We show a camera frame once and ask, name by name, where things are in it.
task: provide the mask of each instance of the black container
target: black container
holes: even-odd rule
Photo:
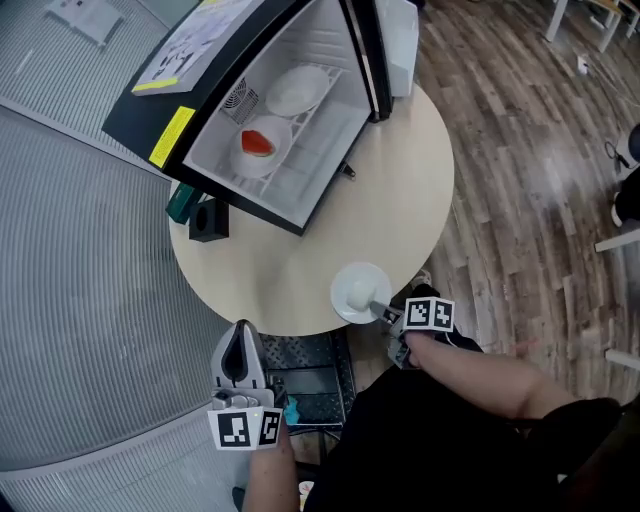
[[[189,214],[189,239],[210,242],[229,238],[229,205],[217,199],[196,203]]]

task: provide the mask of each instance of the fan vent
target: fan vent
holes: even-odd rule
[[[235,108],[240,103],[242,103],[242,99],[247,93],[247,82],[243,78],[238,86],[231,92],[229,97],[224,102],[224,108]]]

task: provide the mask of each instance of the white plate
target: white plate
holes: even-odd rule
[[[275,146],[269,156],[255,156],[242,150],[242,132],[256,130]],[[243,178],[262,178],[271,174],[284,162],[293,144],[289,122],[281,117],[261,116],[242,127],[233,141],[229,160],[233,172]]]
[[[331,305],[338,315],[352,324],[368,324],[376,317],[370,309],[357,311],[347,304],[349,292],[357,281],[375,285],[373,300],[388,306],[391,302],[391,282],[385,272],[371,263],[351,263],[336,274],[331,283]]]
[[[269,112],[291,117],[315,107],[329,89],[329,75],[315,66],[299,66],[282,75],[267,92]]]

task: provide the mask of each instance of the person's arm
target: person's arm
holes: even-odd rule
[[[444,345],[422,333],[409,332],[405,341],[411,349],[411,364],[497,416],[540,419],[577,400],[525,361]]]
[[[282,421],[278,447],[251,454],[249,488],[243,512],[297,512],[300,493],[293,448]]]

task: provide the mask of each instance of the table leg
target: table leg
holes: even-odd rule
[[[553,18],[551,18],[551,23],[549,24],[547,33],[544,36],[550,43],[552,43],[553,39],[556,37],[556,32],[558,31],[558,27],[560,26],[560,22],[564,16],[564,11],[567,8],[567,1],[568,0],[558,0],[556,3],[556,10],[553,13]]]
[[[616,18],[613,20],[613,23],[605,32],[604,37],[600,42],[600,46],[598,46],[598,50],[600,50],[600,53],[604,53],[604,51],[607,49],[607,46],[609,46],[609,42],[611,41],[616,28],[618,28],[618,23],[620,23],[621,16],[619,14],[616,14],[615,16]]]
[[[613,3],[615,5],[618,5],[620,3],[620,0],[614,0]],[[604,22],[604,26],[606,28],[609,28],[611,26],[611,22],[613,21],[614,16],[615,14],[612,11],[609,11],[609,15],[607,16],[607,21]]]
[[[637,12],[633,15],[633,21],[629,28],[627,29],[627,39],[629,39],[633,33],[636,31],[636,25],[638,24],[638,20],[640,19],[640,12]]]
[[[613,238],[597,243],[596,252],[608,251],[609,249],[622,247],[623,245],[631,244],[633,242],[640,242],[640,229],[625,233],[624,235],[614,236]]]

